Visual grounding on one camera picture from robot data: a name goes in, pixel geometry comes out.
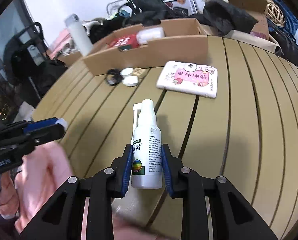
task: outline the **black ring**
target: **black ring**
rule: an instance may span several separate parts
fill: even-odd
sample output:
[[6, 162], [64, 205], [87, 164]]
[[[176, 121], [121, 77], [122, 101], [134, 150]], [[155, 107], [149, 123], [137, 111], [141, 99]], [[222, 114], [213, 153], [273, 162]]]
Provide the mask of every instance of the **black ring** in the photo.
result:
[[109, 86], [116, 86], [122, 81], [122, 76], [120, 75], [120, 70], [116, 68], [109, 69], [105, 78]]

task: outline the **blue gripper pad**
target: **blue gripper pad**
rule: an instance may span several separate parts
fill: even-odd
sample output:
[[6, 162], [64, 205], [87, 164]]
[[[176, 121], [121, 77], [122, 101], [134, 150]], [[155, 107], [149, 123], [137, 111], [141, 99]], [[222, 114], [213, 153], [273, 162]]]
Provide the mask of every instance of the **blue gripper pad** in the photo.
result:
[[23, 129], [23, 133], [30, 133], [33, 130], [37, 130], [46, 126], [50, 126], [56, 123], [56, 121], [58, 120], [58, 118], [53, 117], [53, 118], [49, 118], [46, 120], [42, 120], [42, 121], [38, 121], [38, 122], [34, 122], [31, 124], [28, 124], [26, 128]]
[[130, 174], [131, 174], [131, 165], [132, 165], [132, 147], [130, 147], [130, 151], [128, 154], [127, 162], [125, 169], [123, 171], [123, 178], [122, 178], [122, 188], [121, 193], [125, 196], [126, 192], [128, 191], [129, 181], [130, 181]]
[[171, 197], [173, 195], [172, 177], [171, 177], [171, 171], [170, 171], [170, 167], [168, 165], [166, 153], [165, 153], [163, 147], [161, 148], [161, 156], [162, 156], [163, 177], [165, 179], [165, 185], [166, 185], [167, 191], [169, 193], [169, 196]]

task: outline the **wooden slatted table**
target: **wooden slatted table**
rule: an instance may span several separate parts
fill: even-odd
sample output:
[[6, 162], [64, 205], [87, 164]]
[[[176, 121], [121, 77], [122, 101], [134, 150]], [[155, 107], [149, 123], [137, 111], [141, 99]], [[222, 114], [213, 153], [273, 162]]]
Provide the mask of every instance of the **wooden slatted table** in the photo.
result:
[[[74, 173], [84, 178], [122, 154], [130, 143], [133, 104], [149, 98], [172, 154], [201, 176], [226, 176], [281, 239], [298, 219], [298, 68], [235, 40], [209, 36], [208, 42], [209, 65], [218, 69], [216, 99], [158, 90], [161, 67], [147, 69], [137, 87], [110, 87], [104, 75], [94, 77], [78, 60], [33, 119], [68, 122], [60, 144]], [[113, 210], [180, 238], [182, 200], [171, 200], [164, 188], [129, 187]]]

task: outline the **pink label on notebook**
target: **pink label on notebook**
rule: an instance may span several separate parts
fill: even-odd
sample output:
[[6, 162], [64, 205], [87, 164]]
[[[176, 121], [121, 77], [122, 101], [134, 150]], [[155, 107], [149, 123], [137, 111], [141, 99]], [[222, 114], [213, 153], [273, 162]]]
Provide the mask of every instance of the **pink label on notebook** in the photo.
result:
[[208, 84], [209, 72], [196, 70], [194, 72], [187, 72], [184, 68], [178, 68], [175, 73], [174, 83], [181, 84], [183, 81], [197, 83], [198, 86], [204, 87]]

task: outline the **black duffel bag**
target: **black duffel bag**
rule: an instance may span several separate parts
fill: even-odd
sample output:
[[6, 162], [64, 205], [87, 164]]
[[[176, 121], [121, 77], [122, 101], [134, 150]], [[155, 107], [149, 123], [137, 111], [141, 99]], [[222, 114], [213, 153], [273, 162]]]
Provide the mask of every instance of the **black duffel bag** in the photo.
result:
[[270, 27], [269, 34], [281, 46], [281, 57], [298, 67], [298, 45], [296, 44], [296, 39], [291, 34], [285, 33], [278, 28], [271, 20], [267, 19], [267, 21]]

